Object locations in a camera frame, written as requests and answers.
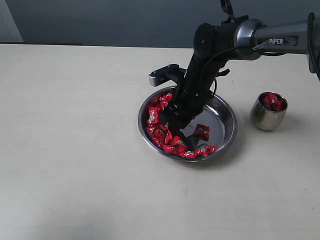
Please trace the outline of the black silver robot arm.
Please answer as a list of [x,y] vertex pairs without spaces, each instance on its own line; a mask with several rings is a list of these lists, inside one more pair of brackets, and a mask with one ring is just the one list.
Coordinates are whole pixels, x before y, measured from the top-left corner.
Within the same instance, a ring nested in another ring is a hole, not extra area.
[[173,99],[159,114],[159,121],[178,132],[203,111],[214,96],[210,90],[228,61],[254,61],[261,56],[307,55],[311,73],[320,74],[320,20],[313,12],[307,20],[267,26],[247,15],[235,17],[231,2],[222,0],[228,15],[220,25],[201,24],[193,38],[193,54],[185,72],[180,68],[166,72],[176,80]]

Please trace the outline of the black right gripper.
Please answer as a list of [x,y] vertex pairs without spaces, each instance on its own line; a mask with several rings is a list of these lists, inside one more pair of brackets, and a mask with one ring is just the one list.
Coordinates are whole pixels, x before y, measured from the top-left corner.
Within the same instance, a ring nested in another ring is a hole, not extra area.
[[210,90],[213,81],[188,81],[183,79],[173,89],[173,98],[159,113],[159,121],[168,123],[173,137],[184,138],[183,133],[193,133],[198,124],[199,114],[207,100],[213,97]]

